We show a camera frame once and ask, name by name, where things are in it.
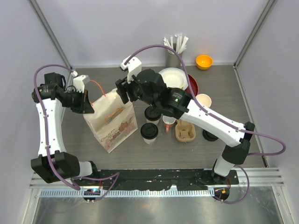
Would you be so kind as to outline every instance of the wood grain surface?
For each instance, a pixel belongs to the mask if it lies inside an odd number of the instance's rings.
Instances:
[[[159,72],[163,67],[152,69]],[[211,97],[211,109],[238,122],[249,121],[233,66],[212,66],[206,71],[188,66],[187,70],[198,82],[199,92]],[[115,82],[127,75],[119,68],[77,69],[77,72],[98,81],[105,92],[115,88]],[[92,102],[102,95],[95,83],[89,82],[86,89]],[[66,109],[62,131],[67,152],[77,156],[80,161],[94,161],[98,169],[212,168],[221,155],[224,142],[206,141],[200,127],[196,127],[193,142],[182,143],[175,138],[174,128],[166,133],[162,121],[158,124],[159,135],[155,143],[147,145],[140,135],[140,127],[146,122],[144,110],[148,105],[142,101],[133,104],[139,129],[109,154],[95,139],[83,116]],[[259,152],[255,138],[251,140],[250,152]],[[262,158],[249,156],[243,166],[263,167]]]

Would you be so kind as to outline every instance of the cardboard bag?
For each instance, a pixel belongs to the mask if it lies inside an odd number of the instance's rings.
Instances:
[[[83,114],[84,119],[108,153],[137,130],[133,104],[123,104],[116,89],[95,101],[93,109],[93,114]]]

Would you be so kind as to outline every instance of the open bag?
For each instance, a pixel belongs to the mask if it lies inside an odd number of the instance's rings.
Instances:
[[[93,109],[94,113],[83,114],[84,119],[108,153],[137,130],[133,104],[123,104],[116,89],[96,100]]]

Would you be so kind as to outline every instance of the black cup lid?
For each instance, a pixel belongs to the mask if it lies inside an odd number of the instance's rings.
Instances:
[[[146,123],[140,129],[141,136],[145,139],[154,139],[157,137],[159,131],[158,127],[153,123]]]
[[[156,121],[161,118],[161,112],[157,108],[149,106],[145,109],[144,116],[147,120]]]

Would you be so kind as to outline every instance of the gray floor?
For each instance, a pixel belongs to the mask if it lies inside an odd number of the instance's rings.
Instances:
[[[245,191],[246,188],[233,188],[228,199],[240,199]],[[250,187],[244,201],[237,204],[224,204],[212,197],[105,198],[94,204],[86,204],[82,198],[40,198],[33,223],[283,224],[283,221],[272,187]]]
[[[159,72],[163,67],[152,69]],[[238,122],[249,121],[232,66],[213,66],[206,71],[201,71],[195,66],[188,66],[187,70],[197,80],[199,92],[211,97],[211,109]],[[79,74],[89,75],[91,79],[98,81],[106,92],[115,88],[115,81],[126,76],[126,73],[119,68],[77,69],[77,71]],[[95,83],[88,83],[86,88],[89,90],[92,102],[101,96],[101,91]],[[134,106],[140,128],[145,123],[143,113],[147,105],[138,101],[134,102]],[[153,145],[145,144],[137,130],[108,154],[94,138],[82,115],[66,109],[62,122],[67,152],[77,156],[80,161],[94,161],[99,169],[212,168],[225,146],[221,140],[206,141],[199,127],[196,127],[195,141],[188,144],[178,142],[174,130],[166,133],[161,122],[158,127],[159,135]],[[252,138],[250,152],[258,151],[256,140]],[[261,157],[248,157],[244,167],[263,167]]]

